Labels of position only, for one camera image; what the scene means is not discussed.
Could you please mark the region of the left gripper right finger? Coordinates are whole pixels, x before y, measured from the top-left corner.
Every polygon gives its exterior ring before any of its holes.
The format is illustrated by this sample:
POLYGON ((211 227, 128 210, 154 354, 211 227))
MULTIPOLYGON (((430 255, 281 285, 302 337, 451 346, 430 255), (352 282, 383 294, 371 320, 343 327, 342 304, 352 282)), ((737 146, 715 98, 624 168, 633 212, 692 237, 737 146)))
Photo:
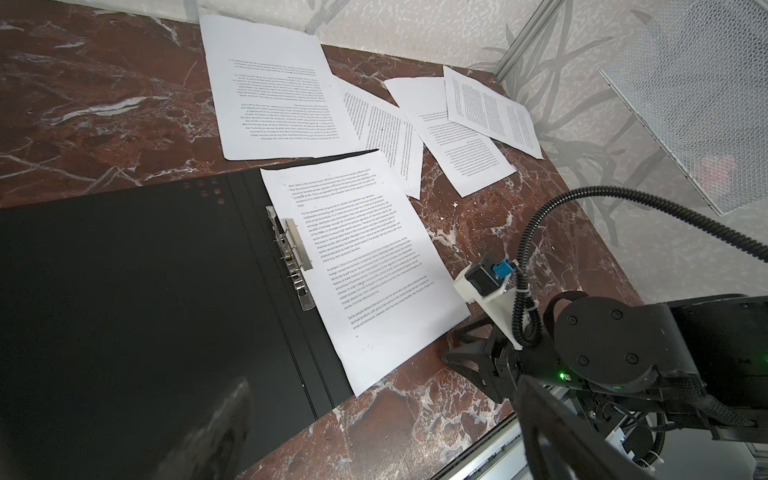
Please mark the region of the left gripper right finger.
POLYGON ((648 479, 535 379, 517 382, 513 408, 534 479, 648 479))

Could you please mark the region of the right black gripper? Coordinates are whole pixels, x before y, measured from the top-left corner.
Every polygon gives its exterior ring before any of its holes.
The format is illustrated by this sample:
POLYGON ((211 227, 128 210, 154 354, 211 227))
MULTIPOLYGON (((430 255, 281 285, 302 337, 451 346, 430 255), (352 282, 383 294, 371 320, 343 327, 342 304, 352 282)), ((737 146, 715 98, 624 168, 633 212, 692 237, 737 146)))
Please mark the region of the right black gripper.
POLYGON ((554 343, 547 335, 532 348, 516 350, 490 317, 482 317, 455 329, 452 338, 444 364, 496 403, 515 397, 521 376, 558 384, 554 343))

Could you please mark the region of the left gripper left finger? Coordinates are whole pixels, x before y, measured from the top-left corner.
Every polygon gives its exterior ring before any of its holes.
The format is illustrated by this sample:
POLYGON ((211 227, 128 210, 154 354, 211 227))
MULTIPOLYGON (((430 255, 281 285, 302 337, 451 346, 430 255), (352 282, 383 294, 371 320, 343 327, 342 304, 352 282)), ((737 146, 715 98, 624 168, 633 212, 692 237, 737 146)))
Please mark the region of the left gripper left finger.
POLYGON ((211 409, 154 468, 152 479, 234 479, 248 437, 253 401, 247 379, 225 389, 211 409))

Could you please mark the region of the printed paper sheet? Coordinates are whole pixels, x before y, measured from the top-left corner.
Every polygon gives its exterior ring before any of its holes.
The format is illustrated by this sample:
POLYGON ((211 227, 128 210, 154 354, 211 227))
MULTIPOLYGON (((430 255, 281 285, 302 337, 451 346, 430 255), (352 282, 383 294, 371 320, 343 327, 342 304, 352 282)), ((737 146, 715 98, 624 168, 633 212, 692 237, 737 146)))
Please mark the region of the printed paper sheet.
POLYGON ((404 193, 419 199, 424 144, 411 122, 399 107, 339 77, 336 80, 363 146, 378 149, 404 193))
POLYGON ((261 175, 355 396, 469 317, 381 152, 261 175))

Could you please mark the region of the beige black ring binder folder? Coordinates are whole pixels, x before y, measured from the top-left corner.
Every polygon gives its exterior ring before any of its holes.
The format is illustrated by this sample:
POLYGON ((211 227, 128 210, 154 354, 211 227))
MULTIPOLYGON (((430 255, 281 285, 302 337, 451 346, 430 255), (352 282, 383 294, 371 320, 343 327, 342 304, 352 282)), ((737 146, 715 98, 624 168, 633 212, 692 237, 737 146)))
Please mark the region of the beige black ring binder folder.
POLYGON ((352 396, 256 169, 1 213, 1 475, 150 479, 240 377, 239 473, 352 396))

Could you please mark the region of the hidden printed sheet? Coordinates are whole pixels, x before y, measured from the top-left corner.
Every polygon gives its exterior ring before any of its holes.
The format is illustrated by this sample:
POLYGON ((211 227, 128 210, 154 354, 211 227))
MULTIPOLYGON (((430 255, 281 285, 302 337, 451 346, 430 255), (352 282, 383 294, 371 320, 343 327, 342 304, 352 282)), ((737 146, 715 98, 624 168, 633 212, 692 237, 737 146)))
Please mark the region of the hidden printed sheet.
POLYGON ((461 197, 517 172, 490 138, 448 118, 442 77, 394 78, 384 85, 461 197))

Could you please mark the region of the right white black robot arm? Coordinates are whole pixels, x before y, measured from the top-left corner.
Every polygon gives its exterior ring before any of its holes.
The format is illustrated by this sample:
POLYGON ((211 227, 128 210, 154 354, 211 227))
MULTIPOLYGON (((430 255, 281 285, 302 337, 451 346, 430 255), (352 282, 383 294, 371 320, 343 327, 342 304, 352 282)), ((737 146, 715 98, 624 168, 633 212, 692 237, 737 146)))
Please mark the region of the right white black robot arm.
POLYGON ((724 294, 642 306, 568 291, 541 317, 532 347, 498 328, 458 331, 445 363, 495 402, 519 380, 571 390, 592 422, 611 410, 659 413, 716 440, 767 439, 767 300, 724 294))

